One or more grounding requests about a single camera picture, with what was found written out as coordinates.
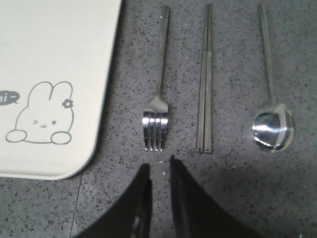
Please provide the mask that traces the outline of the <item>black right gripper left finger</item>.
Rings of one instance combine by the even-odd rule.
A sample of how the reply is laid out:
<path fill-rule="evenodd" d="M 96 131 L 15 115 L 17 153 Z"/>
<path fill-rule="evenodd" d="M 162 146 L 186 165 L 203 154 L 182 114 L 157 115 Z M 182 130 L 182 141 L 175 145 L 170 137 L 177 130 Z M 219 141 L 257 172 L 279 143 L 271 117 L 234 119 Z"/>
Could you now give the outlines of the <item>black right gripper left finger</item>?
<path fill-rule="evenodd" d="M 150 165 L 142 164 L 134 179 L 96 222 L 78 238 L 148 238 L 152 216 Z"/>

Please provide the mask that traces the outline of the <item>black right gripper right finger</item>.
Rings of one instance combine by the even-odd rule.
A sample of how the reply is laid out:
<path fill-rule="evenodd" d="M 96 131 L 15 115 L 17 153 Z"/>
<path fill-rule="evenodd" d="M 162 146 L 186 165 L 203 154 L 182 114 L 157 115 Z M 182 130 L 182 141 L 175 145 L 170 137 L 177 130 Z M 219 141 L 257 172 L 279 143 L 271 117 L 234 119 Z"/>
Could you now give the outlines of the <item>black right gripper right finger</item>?
<path fill-rule="evenodd" d="M 260 238 L 222 209 L 182 161 L 170 158 L 171 204 L 178 238 Z"/>

